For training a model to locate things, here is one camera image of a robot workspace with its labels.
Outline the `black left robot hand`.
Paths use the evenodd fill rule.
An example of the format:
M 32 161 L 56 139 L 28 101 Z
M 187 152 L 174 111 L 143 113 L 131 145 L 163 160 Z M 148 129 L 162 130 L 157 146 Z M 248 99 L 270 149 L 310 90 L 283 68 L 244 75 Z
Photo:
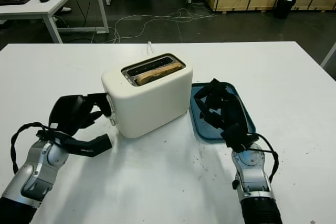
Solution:
M 93 125 L 102 115 L 112 115 L 106 93 L 67 95 L 60 97 L 55 103 L 48 126 L 73 136 L 79 129 Z

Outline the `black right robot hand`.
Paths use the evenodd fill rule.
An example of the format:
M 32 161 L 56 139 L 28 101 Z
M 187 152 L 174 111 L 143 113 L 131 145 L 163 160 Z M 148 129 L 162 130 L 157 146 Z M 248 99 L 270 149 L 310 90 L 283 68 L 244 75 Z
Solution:
M 194 101 L 200 109 L 200 119 L 216 129 L 223 131 L 238 124 L 244 133 L 248 133 L 247 117 L 238 95 L 231 93 L 229 83 L 213 79 L 194 95 Z

